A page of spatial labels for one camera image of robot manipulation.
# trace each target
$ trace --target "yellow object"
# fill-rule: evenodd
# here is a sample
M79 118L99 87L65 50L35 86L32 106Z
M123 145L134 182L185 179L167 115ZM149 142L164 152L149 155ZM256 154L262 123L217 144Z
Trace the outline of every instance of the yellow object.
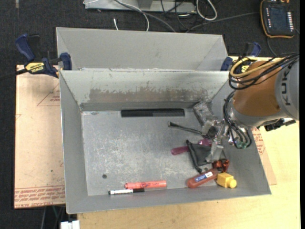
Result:
M232 175L223 172L217 175L217 184L222 187L234 188L236 187L237 182Z

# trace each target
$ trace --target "black carpet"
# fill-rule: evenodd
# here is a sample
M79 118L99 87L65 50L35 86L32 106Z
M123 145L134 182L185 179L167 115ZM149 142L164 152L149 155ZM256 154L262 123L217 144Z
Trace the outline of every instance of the black carpet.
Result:
M241 55L246 43L256 42L261 46L260 56L272 57L274 53L299 52L300 0L290 0L294 25L298 30L291 39L270 39L268 47L263 32L259 8L262 0L213 0L218 12L218 21L198 27L189 33L222 34L229 55ZM134 11L88 11L83 0L0 0L0 77L14 73L15 65L24 64L25 58L14 44L21 34L39 34L41 51L51 58L57 56L56 27L101 28L115 30L113 18L118 20L120 30L145 30L145 18ZM185 32L190 21L180 20L174 14L165 16L153 13L168 22L175 31ZM151 31L171 31L166 25L149 18ZM0 227L2 229L40 228L44 208L13 209L14 138L15 138L15 92L14 77L0 81ZM47 208L45 228L53 228L55 216Z

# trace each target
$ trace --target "scratched metal surface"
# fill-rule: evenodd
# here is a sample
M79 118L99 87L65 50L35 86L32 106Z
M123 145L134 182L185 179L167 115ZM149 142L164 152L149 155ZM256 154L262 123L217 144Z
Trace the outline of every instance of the scratched metal surface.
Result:
M103 195L123 189L126 182L150 180L166 180L168 189L186 187L187 178L198 173L188 152L173 156L171 149L185 146L187 139L198 142L201 136L170 128L168 121L201 129L192 109L180 117L122 118L120 111L84 112L88 194Z
M96 69L62 76L83 111L192 107L210 102L227 80L226 72L197 71Z
M57 52L72 68L219 71L228 56L222 35L56 28Z

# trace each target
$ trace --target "gray metal tray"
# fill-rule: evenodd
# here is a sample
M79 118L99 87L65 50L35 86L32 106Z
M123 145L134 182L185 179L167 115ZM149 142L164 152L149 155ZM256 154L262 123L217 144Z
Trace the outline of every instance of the gray metal tray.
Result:
M71 39L73 33L70 32L68 38L60 35L61 43ZM70 45L64 48L69 48L67 52L75 55ZM212 70L198 70L199 65ZM173 156L171 149L184 146L187 139L197 142L201 136L169 128L167 123L171 121L200 130L192 107L205 101L221 119L223 99L230 92L227 73L216 71L216 65L211 61L208 66L199 63L194 67L191 70L153 69L153 66L127 69L125 65L123 69L101 66L60 71L68 213L270 194L254 142L246 150L224 147L226 158L230 160L228 173L237 180L236 188L223 188L214 181L195 189L186 187L186 180L198 173L189 153ZM122 110L177 108L183 109L184 114L122 116ZM135 194L108 194L109 190L123 189L126 182L160 179L167 181L167 188Z

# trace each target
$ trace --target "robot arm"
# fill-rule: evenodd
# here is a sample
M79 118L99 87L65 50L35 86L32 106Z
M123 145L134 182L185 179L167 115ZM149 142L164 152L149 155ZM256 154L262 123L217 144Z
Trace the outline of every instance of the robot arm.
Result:
M245 61L230 71L235 92L226 105L228 118L240 127L268 125L280 118L299 120L299 54L255 61L239 73Z

